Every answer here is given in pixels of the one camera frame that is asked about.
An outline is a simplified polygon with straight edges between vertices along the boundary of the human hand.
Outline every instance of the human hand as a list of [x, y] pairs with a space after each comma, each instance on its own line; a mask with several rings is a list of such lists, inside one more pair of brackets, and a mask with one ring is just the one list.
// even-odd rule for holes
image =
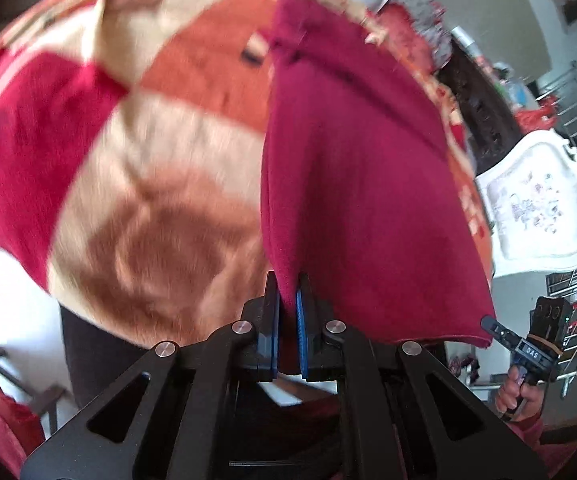
[[539, 413], [544, 402], [544, 392], [538, 386], [530, 386], [529, 384], [518, 386], [519, 377], [520, 371], [517, 366], [509, 368], [506, 380], [495, 396], [495, 407], [501, 413], [515, 408], [518, 396], [521, 395], [526, 399], [523, 410], [513, 419], [514, 422], [520, 422]]

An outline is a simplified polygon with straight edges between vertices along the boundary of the metal screw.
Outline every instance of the metal screw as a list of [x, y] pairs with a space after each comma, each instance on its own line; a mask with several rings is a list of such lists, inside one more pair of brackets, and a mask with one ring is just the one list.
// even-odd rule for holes
[[402, 350], [405, 351], [406, 355], [420, 355], [422, 353], [422, 347], [416, 341], [407, 341], [402, 345]]
[[341, 334], [346, 330], [346, 324], [344, 321], [333, 319], [326, 324], [326, 330], [328, 330], [331, 334]]
[[155, 353], [159, 357], [168, 357], [175, 353], [175, 343], [171, 343], [170, 341], [162, 341], [155, 347]]
[[236, 334], [246, 334], [251, 332], [252, 324], [249, 321], [240, 320], [235, 321], [232, 324], [231, 328], [233, 329], [233, 332], [235, 332]]

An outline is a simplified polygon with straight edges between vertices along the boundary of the maroon towel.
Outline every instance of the maroon towel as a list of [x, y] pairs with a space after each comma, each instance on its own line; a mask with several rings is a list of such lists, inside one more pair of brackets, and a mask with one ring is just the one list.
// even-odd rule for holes
[[284, 301], [297, 275], [369, 337], [487, 346], [488, 282], [447, 165], [440, 115], [366, 31], [280, 0], [262, 233]]

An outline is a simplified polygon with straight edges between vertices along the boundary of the blanket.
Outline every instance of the blanket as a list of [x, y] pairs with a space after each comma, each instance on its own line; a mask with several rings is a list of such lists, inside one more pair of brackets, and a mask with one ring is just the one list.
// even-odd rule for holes
[[[452, 191], [490, 279], [451, 92], [417, 64], [414, 42], [391, 35], [392, 19], [313, 1], [360, 25], [438, 111]], [[142, 346], [184, 345], [263, 292], [274, 91], [264, 31], [276, 4], [43, 0], [0, 35], [0, 247], [79, 316]]]

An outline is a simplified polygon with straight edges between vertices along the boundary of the person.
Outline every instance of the person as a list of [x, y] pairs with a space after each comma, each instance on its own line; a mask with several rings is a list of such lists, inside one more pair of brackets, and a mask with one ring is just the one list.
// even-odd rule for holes
[[549, 477], [553, 478], [577, 450], [577, 440], [565, 444], [541, 444], [540, 439], [544, 433], [541, 416], [544, 390], [540, 386], [522, 384], [518, 368], [512, 366], [495, 395], [495, 408], [500, 413], [514, 409], [520, 395], [526, 399], [526, 403], [508, 426], [537, 453], [547, 466]]

